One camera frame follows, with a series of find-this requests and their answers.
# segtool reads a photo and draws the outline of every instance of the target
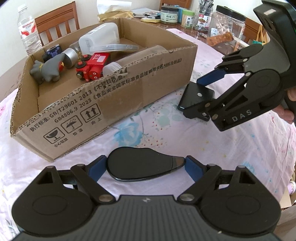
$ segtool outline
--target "floral tablecloth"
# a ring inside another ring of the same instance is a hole
[[[177,29],[169,31],[198,44],[192,81],[221,62],[222,55]],[[219,96],[241,75],[234,74],[210,85]],[[110,127],[89,143],[54,162],[57,169],[77,163],[88,164],[120,146],[149,147],[174,156],[191,155],[204,164],[215,163],[224,169],[245,165],[280,200],[296,160],[296,131],[274,112],[268,112],[230,130],[220,132],[209,121],[186,119],[177,110],[184,88],[175,91]],[[0,240],[17,233],[11,216],[16,198],[49,163],[30,152],[9,135],[12,103],[16,91],[0,103]],[[184,168],[157,179],[122,183],[106,172],[99,184],[110,193],[178,196],[193,180]]]

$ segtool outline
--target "umbrella symbol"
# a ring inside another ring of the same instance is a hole
[[[47,138],[55,138],[55,140],[57,140],[58,138],[57,138],[57,133],[58,133],[58,130],[55,130],[55,131],[53,131],[52,133],[50,133],[48,136],[47,136]]]
[[[71,119],[70,122],[67,124],[66,128],[68,127],[72,127],[72,129],[74,130],[74,124],[76,123],[77,121],[75,121],[75,118]]]

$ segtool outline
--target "fragile symbol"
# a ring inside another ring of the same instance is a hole
[[[54,144],[57,142],[59,139],[63,138],[65,134],[59,129],[59,128],[54,128],[47,134],[45,134],[43,137],[49,141],[51,144]]]
[[[78,116],[75,115],[62,123],[61,126],[67,133],[71,133],[72,131],[81,127],[82,123],[79,120]]]
[[[93,104],[92,106],[80,112],[80,115],[82,116],[85,122],[89,122],[90,120],[94,119],[100,114],[101,111],[97,104]]]

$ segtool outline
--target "human hand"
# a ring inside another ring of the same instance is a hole
[[[290,100],[296,101],[296,87],[290,88],[287,90],[287,94]],[[293,123],[294,113],[290,110],[285,110],[282,105],[279,105],[273,109],[280,118],[288,122],[289,124]]]

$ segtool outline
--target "red toy train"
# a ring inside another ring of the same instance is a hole
[[[87,82],[101,78],[103,67],[111,61],[109,53],[94,53],[83,55],[76,65],[76,76]]]

